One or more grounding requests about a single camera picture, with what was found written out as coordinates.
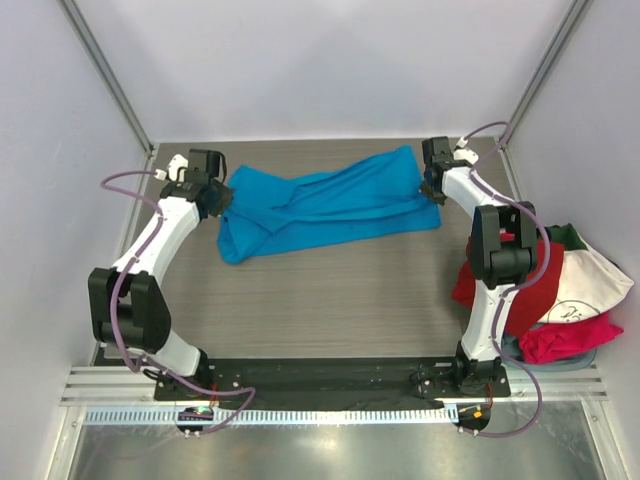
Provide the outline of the blue t shirt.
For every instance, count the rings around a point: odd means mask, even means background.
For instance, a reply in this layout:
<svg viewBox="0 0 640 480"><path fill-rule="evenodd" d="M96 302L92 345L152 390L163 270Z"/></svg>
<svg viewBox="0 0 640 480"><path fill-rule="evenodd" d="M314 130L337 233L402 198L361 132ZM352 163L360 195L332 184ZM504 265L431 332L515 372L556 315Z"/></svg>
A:
<svg viewBox="0 0 640 480"><path fill-rule="evenodd" d="M409 146L333 172L285 179L242 165L217 246L228 264L386 235L437 229L438 206L419 190Z"/></svg>

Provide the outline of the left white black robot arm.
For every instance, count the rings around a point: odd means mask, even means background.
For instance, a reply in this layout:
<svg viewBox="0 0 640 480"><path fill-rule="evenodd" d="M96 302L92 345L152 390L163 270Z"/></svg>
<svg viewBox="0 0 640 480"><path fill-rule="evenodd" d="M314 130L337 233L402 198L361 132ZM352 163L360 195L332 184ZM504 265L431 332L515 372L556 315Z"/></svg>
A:
<svg viewBox="0 0 640 480"><path fill-rule="evenodd" d="M100 343L115 346L131 371L138 373L148 364L200 392L213 382L208 357L173 329L161 283L191 232L231 205L226 157L216 150L192 149L175 155L166 167L142 174L162 182L157 199L117 186L120 174L101 183L104 190L149 206L153 215L111 267L90 273L92 332Z"/></svg>

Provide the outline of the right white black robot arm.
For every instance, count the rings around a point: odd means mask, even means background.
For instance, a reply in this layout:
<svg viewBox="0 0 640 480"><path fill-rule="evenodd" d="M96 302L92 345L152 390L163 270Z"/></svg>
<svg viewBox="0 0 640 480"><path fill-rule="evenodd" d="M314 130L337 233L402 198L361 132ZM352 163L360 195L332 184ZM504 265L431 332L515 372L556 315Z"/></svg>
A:
<svg viewBox="0 0 640 480"><path fill-rule="evenodd" d="M501 346L517 288L537 267L537 228L532 205L515 202L474 169L478 155L446 137L421 143L425 165L421 192L442 205L458 204L471 220L468 261L475 280L470 319L456 347L445 387L458 397L480 396L504 373Z"/></svg>

